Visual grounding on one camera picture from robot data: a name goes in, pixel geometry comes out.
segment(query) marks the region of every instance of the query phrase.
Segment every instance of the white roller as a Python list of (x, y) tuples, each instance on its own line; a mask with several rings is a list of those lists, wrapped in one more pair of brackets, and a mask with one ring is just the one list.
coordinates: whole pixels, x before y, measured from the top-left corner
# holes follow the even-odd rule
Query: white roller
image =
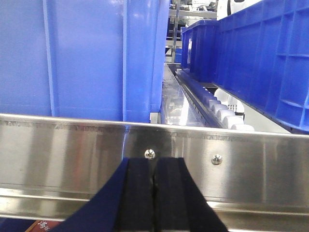
[(227, 102), (229, 105), (237, 105), (237, 98), (234, 98), (232, 95), (228, 95)]
[(224, 92), (222, 89), (217, 89), (214, 93), (214, 96), (217, 97), (222, 104), (228, 105), (228, 97), (230, 96), (228, 93)]
[(254, 127), (247, 124), (234, 124), (231, 129), (239, 131), (254, 131)]
[(244, 124), (242, 118), (237, 116), (226, 116), (223, 119), (223, 124), (225, 128), (231, 129), (234, 124)]
[(213, 95), (209, 95), (206, 98), (206, 105), (209, 106), (209, 101), (210, 100), (218, 100), (216, 97), (214, 97)]
[(226, 117), (226, 116), (235, 116), (235, 113), (231, 110), (219, 110), (218, 113), (217, 113), (217, 118), (223, 122), (223, 119)]
[(216, 104), (221, 104), (220, 101), (218, 100), (209, 100), (209, 108), (211, 109), (213, 105), (216, 105)]
[(244, 113), (245, 107), (243, 106), (242, 102), (240, 100), (237, 100), (237, 113)]
[(207, 102), (207, 100), (209, 101), (209, 100), (213, 100), (213, 98), (214, 98), (214, 96), (211, 94), (211, 93), (209, 93), (209, 92), (205, 92), (204, 94), (203, 94), (203, 101), (204, 102)]
[(217, 115), (219, 110), (228, 110), (228, 107), (223, 104), (215, 104), (211, 107), (211, 110), (213, 111), (215, 115)]

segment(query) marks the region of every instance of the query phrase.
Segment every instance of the blue plastic crate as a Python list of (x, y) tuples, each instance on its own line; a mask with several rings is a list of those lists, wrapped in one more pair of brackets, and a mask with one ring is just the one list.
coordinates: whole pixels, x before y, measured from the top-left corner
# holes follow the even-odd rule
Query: blue plastic crate
[(182, 62), (182, 55), (181, 54), (175, 54), (175, 63), (181, 63)]
[[(216, 59), (207, 80), (245, 100), (286, 128), (309, 132), (309, 2), (263, 0), (218, 21), (217, 34), (198, 22), (183, 30), (183, 69), (199, 81), (204, 76), (192, 62), (202, 50)], [(201, 31), (205, 37), (196, 41)], [(212, 41), (215, 51), (205, 48)], [(210, 62), (198, 62), (209, 69)]]
[(183, 52), (183, 50), (181, 48), (176, 48), (176, 54), (181, 54)]
[(200, 82), (210, 82), (215, 74), (217, 27), (217, 21), (200, 20), (182, 28), (182, 67)]
[(149, 122), (168, 15), (168, 0), (0, 0), (0, 112)]

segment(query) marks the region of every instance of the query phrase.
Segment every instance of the screw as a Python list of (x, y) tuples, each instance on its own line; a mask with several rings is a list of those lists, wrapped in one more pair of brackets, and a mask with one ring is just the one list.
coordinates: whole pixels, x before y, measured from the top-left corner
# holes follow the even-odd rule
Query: screw
[(211, 162), (213, 165), (219, 165), (222, 163), (222, 159), (223, 159), (222, 156), (217, 154), (212, 157)]
[(152, 149), (146, 150), (145, 151), (145, 158), (150, 159), (150, 160), (154, 159), (155, 158), (155, 151), (152, 150)]

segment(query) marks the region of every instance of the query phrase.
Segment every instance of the brushed steel surface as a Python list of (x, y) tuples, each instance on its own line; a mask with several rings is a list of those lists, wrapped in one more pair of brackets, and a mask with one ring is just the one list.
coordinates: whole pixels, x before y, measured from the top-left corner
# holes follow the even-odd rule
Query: brushed steel surface
[(164, 64), (161, 123), (194, 127), (205, 126), (167, 64)]
[[(184, 157), (230, 229), (309, 228), (309, 137), (0, 114), (0, 216), (65, 219), (122, 157)], [(220, 155), (224, 161), (213, 165)]]

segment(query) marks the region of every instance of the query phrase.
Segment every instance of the metal panel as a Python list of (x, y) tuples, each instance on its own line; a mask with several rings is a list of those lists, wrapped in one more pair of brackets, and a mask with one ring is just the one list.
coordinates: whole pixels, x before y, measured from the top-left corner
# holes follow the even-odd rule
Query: metal panel
[[(151, 148), (157, 157), (184, 157), (231, 229), (309, 226), (308, 136), (18, 115), (0, 120), (2, 216), (65, 218), (122, 157), (143, 157)], [(216, 154), (220, 165), (211, 162)], [(287, 218), (293, 223), (280, 223)]]

